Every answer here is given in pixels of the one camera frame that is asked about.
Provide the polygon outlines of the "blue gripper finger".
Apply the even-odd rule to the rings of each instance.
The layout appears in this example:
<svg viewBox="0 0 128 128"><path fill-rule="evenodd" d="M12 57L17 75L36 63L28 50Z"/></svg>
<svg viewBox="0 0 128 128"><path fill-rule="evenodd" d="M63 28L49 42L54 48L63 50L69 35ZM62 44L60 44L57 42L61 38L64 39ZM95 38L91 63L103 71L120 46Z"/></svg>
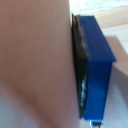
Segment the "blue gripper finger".
<svg viewBox="0 0 128 128"><path fill-rule="evenodd" d="M79 117L101 121L116 58L94 16L72 16Z"/></svg>

